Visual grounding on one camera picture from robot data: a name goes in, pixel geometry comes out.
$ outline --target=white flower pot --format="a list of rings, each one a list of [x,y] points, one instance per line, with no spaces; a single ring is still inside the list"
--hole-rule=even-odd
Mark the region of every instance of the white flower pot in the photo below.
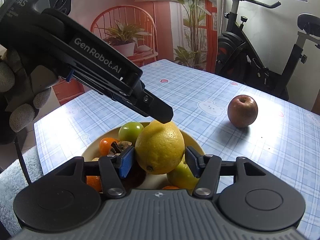
[[[129,57],[129,56],[133,56],[134,54],[134,46],[135,46],[135,43],[131,42],[124,45],[113,46],[113,48],[119,51],[123,56]]]

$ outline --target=potted plant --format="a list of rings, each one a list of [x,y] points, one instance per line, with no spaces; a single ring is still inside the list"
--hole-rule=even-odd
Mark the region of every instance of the potted plant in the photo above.
[[[125,57],[134,54],[134,46],[138,40],[143,40],[144,36],[151,36],[151,33],[145,32],[138,24],[127,24],[115,21],[115,28],[106,28],[104,39],[114,49],[119,51]]]
[[[206,62],[206,33],[202,29],[201,23],[204,22],[206,15],[212,17],[211,13],[205,9],[207,0],[177,0],[185,9],[184,34],[189,49],[178,46],[175,50],[176,58],[174,62],[180,65],[199,68]]]

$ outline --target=blue gripper pad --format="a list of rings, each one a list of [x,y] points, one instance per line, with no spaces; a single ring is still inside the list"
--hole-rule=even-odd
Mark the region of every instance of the blue gripper pad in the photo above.
[[[134,163],[134,147],[129,146],[117,158],[116,165],[119,166],[119,178],[124,179],[125,177],[127,177],[133,163]]]

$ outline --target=chair back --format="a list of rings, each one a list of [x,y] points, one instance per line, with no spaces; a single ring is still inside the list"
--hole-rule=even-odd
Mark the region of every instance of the chair back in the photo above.
[[[105,10],[95,18],[90,31],[103,40],[108,37],[105,29],[114,28],[116,21],[128,25],[138,24],[145,32],[151,33],[151,36],[145,36],[143,40],[139,40],[138,46],[147,45],[153,51],[158,51],[155,22],[147,11],[137,6],[118,5]]]

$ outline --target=green apple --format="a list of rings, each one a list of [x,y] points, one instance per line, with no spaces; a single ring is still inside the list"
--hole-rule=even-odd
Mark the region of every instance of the green apple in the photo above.
[[[143,130],[143,125],[139,122],[128,122],[121,126],[118,134],[119,141],[131,142],[134,146],[139,134]]]
[[[172,185],[186,189],[194,189],[199,181],[199,179],[193,176],[184,157],[173,171],[167,173],[167,179]]]

